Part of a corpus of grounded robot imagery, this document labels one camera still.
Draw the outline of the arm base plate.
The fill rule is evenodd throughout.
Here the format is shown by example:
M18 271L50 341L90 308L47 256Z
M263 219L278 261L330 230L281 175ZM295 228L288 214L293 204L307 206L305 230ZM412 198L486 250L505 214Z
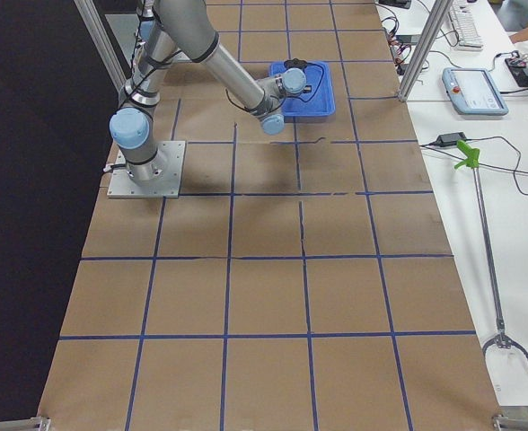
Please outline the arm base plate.
M146 164L127 163L118 150L110 176L109 198L178 198L186 153L185 141L159 141L155 158Z

